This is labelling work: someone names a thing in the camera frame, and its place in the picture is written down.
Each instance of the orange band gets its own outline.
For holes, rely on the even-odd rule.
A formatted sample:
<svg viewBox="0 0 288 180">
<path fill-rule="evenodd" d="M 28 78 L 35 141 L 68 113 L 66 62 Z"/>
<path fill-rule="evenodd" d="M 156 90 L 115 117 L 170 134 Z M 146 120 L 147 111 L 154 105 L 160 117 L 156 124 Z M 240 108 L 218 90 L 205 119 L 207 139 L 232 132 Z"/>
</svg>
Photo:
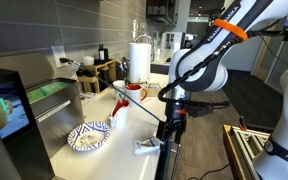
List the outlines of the orange band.
<svg viewBox="0 0 288 180">
<path fill-rule="evenodd" d="M 248 39 L 247 34 L 244 32 L 244 30 L 238 26 L 235 26 L 227 21 L 224 21 L 222 19 L 216 19 L 213 23 L 214 26 L 221 27 L 223 29 L 226 29 L 237 36 L 241 37 L 243 41 L 246 41 Z"/>
</svg>

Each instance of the faucet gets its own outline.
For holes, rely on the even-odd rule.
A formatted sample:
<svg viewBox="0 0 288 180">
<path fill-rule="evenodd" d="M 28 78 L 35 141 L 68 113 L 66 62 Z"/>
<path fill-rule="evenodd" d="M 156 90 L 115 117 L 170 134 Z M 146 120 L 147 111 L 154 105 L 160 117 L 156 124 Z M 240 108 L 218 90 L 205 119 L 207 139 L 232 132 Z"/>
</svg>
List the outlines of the faucet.
<svg viewBox="0 0 288 180">
<path fill-rule="evenodd" d="M 152 47 L 151 47 L 151 62 L 153 62 L 154 58 L 155 58 L 155 55 L 154 55 L 154 41 L 153 41 L 151 36 L 149 36 L 147 34 L 143 34 L 143 35 L 137 36 L 137 38 L 135 38 L 135 42 L 137 43 L 138 39 L 141 38 L 141 37 L 146 37 L 150 41 L 150 43 L 152 45 Z"/>
</svg>

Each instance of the paper towel roll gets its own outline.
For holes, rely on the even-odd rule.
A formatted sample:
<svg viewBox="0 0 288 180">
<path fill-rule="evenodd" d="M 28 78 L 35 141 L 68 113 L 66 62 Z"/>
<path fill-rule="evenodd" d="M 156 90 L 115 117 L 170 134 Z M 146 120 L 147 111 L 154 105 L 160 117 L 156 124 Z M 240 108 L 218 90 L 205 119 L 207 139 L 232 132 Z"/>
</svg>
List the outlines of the paper towel roll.
<svg viewBox="0 0 288 180">
<path fill-rule="evenodd" d="M 151 72 L 151 45 L 146 43 L 129 44 L 129 80 L 143 83 L 149 80 Z"/>
</svg>

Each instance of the blue patterned plate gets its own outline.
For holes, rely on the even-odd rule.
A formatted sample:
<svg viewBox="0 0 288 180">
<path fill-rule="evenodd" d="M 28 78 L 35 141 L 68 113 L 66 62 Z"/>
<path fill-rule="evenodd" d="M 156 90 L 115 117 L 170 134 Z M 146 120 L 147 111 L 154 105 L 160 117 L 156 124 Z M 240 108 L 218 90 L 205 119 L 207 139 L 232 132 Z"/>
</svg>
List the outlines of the blue patterned plate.
<svg viewBox="0 0 288 180">
<path fill-rule="evenodd" d="M 102 146 L 110 134 L 111 131 L 107 124 L 92 121 L 74 128 L 68 135 L 67 142 L 74 150 L 90 151 Z"/>
</svg>

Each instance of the screen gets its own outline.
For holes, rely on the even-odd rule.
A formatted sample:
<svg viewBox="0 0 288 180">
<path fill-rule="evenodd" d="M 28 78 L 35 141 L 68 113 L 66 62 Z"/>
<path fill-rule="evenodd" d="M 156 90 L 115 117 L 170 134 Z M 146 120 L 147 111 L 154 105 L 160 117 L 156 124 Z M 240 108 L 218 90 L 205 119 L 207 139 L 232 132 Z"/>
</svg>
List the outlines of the screen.
<svg viewBox="0 0 288 180">
<path fill-rule="evenodd" d="M 8 137 L 29 124 L 14 82 L 0 83 L 0 137 Z"/>
</svg>

